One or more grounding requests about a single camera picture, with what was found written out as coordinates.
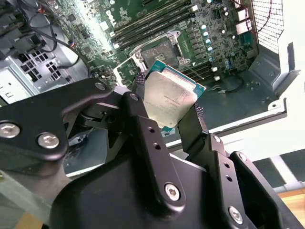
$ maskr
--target ventilation grille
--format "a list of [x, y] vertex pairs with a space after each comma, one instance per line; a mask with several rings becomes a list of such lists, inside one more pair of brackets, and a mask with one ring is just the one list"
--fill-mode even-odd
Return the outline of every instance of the ventilation grille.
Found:
[[[259, 30], [267, 21], [270, 0], [253, 0], [253, 11], [256, 28]], [[283, 4], [282, 0], [272, 0], [272, 11], [268, 23], [258, 33], [260, 45], [278, 54], [278, 39], [284, 30]]]
[[58, 71], [57, 67], [54, 65], [52, 61], [46, 64], [46, 67], [49, 69], [50, 73], [52, 74], [50, 77], [51, 81], [55, 81], [60, 78], [61, 73]]
[[21, 69], [29, 76], [33, 83], [41, 78], [44, 78], [45, 83], [49, 83], [61, 77], [61, 72], [44, 52], [36, 51], [29, 55], [21, 54], [18, 58], [22, 62]]
[[40, 51], [36, 51], [35, 53], [32, 54], [33, 58], [35, 58], [35, 60], [37, 61], [37, 63], [42, 63], [45, 62], [46, 60], [49, 59], [49, 57], [47, 56], [47, 54], [42, 53]]
[[20, 66], [21, 69], [24, 71], [24, 73], [26, 73], [27, 76], [30, 77], [33, 82], [36, 82], [42, 78], [36, 69], [37, 64], [29, 55], [21, 54], [19, 55], [19, 60], [23, 63]]

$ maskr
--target black cable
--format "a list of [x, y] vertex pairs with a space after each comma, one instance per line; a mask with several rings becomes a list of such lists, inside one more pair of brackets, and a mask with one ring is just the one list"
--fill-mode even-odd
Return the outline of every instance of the black cable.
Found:
[[89, 65], [87, 64], [87, 62], [81, 57], [81, 55], [80, 55], [75, 49], [71, 48], [71, 47], [70, 47], [68, 44], [66, 44], [65, 42], [63, 42], [63, 41], [58, 40], [57, 38], [55, 38], [55, 35], [54, 35], [54, 36], [50, 36], [50, 35], [48, 35], [48, 34], [42, 32], [42, 31], [40, 31], [39, 29], [40, 29], [41, 27], [33, 27], [33, 26], [31, 26], [31, 22], [32, 22], [33, 19], [34, 19], [35, 17], [37, 17], [38, 15], [39, 15], [39, 14], [34, 15], [34, 16], [31, 17], [30, 19], [29, 19], [28, 16], [26, 16], [28, 26], [29, 26], [33, 31], [35, 31], [37, 34], [39, 34], [39, 35], [41, 35], [41, 36], [43, 36], [43, 37], [46, 37], [46, 38], [48, 38], [48, 39], [50, 39], [50, 40], [52, 40], [52, 41], [54, 41], [54, 42], [57, 42], [57, 43], [59, 43], [59, 44], [65, 46], [65, 47], [69, 48], [70, 50], [72, 50], [72, 51], [78, 56], [77, 59], [76, 59], [76, 61], [75, 61], [74, 63], [72, 63], [71, 65], [62, 65], [62, 66], [58, 66], [58, 68], [59, 68], [59, 69], [68, 69], [68, 68], [73, 67], [74, 65], [76, 65], [76, 64], [79, 62], [79, 60], [82, 60], [83, 63], [86, 65], [87, 69], [88, 69], [87, 77], [90, 78], [90, 77], [91, 77], [91, 72], [90, 72], [90, 67], [89, 67]]
[[[49, 24], [49, 26], [50, 26], [50, 31], [51, 31], [51, 36], [52, 36], [53, 38], [56, 38], [55, 33], [54, 33], [54, 30], [53, 30], [53, 25], [54, 25], [53, 20], [51, 20], [51, 21], [50, 21], [50, 24]], [[57, 49], [57, 41], [53, 41], [53, 48], [52, 48], [51, 50], [45, 50], [45, 49], [41, 49], [41, 50], [42, 50], [43, 52], [53, 52], [53, 51], [55, 51], [55, 49]]]

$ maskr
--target green circuit board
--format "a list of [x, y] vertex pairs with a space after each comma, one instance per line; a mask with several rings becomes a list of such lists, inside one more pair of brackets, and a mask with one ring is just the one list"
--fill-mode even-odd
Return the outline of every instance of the green circuit board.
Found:
[[205, 85], [215, 75], [212, 66], [222, 78], [249, 68], [255, 55], [251, 34], [236, 33], [228, 0], [52, 0], [49, 7], [73, 32], [91, 72], [112, 88], [114, 68], [132, 55], [118, 68], [126, 86], [156, 59]]

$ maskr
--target electronic component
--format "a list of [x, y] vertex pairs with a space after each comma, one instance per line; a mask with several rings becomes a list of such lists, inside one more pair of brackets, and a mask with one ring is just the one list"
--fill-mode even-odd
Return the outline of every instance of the electronic component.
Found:
[[248, 23], [249, 29], [252, 29], [251, 21], [250, 20], [243, 21], [243, 22], [241, 22], [241, 23], [236, 25], [236, 31], [237, 31], [238, 35], [243, 34], [243, 33], [249, 31], [248, 28], [247, 28], [247, 24], [246, 23]]
[[238, 8], [240, 8], [240, 6], [241, 6], [241, 0], [234, 0], [235, 1], [235, 3], [234, 3], [234, 6], [235, 6], [235, 8], [236, 9], [238, 9]]
[[214, 66], [211, 68], [211, 71], [214, 73], [214, 72], [218, 71], [218, 68], [216, 66]]
[[204, 91], [202, 85], [156, 61], [146, 76], [144, 105], [160, 128], [171, 130]]
[[194, 38], [191, 40], [191, 44], [196, 44], [197, 43], [197, 40]]
[[194, 37], [195, 37], [195, 33], [190, 33], [190, 34], [189, 34], [189, 38], [190, 38], [190, 39], [193, 39]]
[[186, 31], [187, 31], [188, 33], [191, 33], [191, 32], [194, 31], [194, 29], [193, 29], [192, 27], [190, 27], [190, 28], [188, 28]]
[[255, 52], [254, 49], [247, 52], [247, 58], [248, 59], [254, 58], [255, 56], [256, 56], [256, 52]]
[[[105, 82], [111, 88], [117, 84], [129, 86], [134, 76], [147, 71], [155, 60], [183, 71], [186, 65], [198, 65], [212, 55], [218, 69], [224, 68], [223, 74], [229, 75], [219, 59], [227, 56], [224, 52], [244, 50], [246, 45], [237, 40], [228, 42], [236, 24], [230, 12], [235, 9], [223, 0], [196, 4], [189, 0], [132, 0], [130, 6], [111, 0], [102, 7], [88, 0], [81, 9], [65, 1], [60, 10], [50, 7], [58, 18], [67, 19], [67, 25], [62, 26], [75, 34], [77, 49], [89, 67], [99, 76], [107, 70]], [[251, 65], [238, 61], [247, 59], [246, 52], [234, 58], [239, 71]]]
[[146, 66], [151, 68], [156, 60], [163, 61], [171, 67], [177, 67], [179, 61], [170, 41], [165, 41], [141, 53]]
[[237, 21], [243, 21], [249, 18], [248, 9], [242, 9], [237, 12]]
[[194, 53], [197, 55], [197, 54], [200, 54], [201, 51], [200, 51], [200, 49], [196, 49], [196, 50], [194, 50]]
[[76, 17], [74, 16], [74, 14], [72, 13], [72, 14], [70, 14], [69, 16], [68, 16], [68, 20], [70, 21], [70, 22], [73, 22], [73, 21], [75, 21], [76, 20]]
[[90, 47], [85, 47], [85, 48], [83, 49], [83, 51], [84, 51], [85, 53], [90, 53], [90, 52], [91, 52], [91, 49], [90, 49]]
[[199, 49], [199, 45], [198, 44], [193, 45], [193, 49], [194, 50]]
[[219, 9], [214, 9], [213, 10], [213, 19], [221, 19], [221, 14], [220, 14], [220, 11]]

